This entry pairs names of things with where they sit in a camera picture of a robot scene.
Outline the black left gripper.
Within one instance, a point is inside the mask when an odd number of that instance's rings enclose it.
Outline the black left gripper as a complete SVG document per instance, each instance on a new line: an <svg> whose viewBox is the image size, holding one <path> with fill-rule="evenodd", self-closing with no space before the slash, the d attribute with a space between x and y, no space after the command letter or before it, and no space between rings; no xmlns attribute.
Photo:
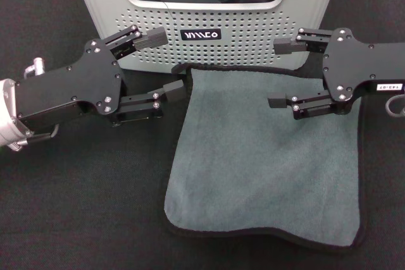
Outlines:
<svg viewBox="0 0 405 270"><path fill-rule="evenodd" d="M79 118L88 113L110 115L113 126L163 116L163 104L185 99L182 80L145 94L121 96L122 59L143 49L168 44L164 27L143 34L132 25L108 37L86 43L73 64L28 77L16 86L17 118L31 131Z"/></svg>

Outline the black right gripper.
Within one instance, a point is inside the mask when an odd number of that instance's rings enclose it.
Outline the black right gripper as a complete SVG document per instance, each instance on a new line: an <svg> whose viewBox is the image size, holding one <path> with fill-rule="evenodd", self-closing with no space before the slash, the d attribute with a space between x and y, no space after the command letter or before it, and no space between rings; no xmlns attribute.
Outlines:
<svg viewBox="0 0 405 270"><path fill-rule="evenodd" d="M325 53L323 79L328 90L315 94L268 95L273 109L291 107L295 120L349 113L349 103L368 94L404 92L404 43L364 43L348 28L300 28L292 38L275 39L275 54Z"/></svg>

